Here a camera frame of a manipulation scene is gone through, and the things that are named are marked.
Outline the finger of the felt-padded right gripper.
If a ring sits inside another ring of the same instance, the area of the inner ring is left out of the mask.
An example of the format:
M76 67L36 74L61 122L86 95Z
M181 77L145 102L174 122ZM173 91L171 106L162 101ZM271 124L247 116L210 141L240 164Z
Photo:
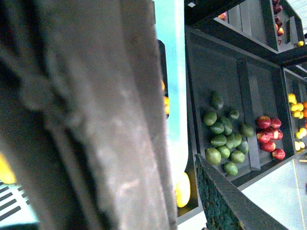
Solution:
M285 230L200 154L195 155L198 192L210 230Z

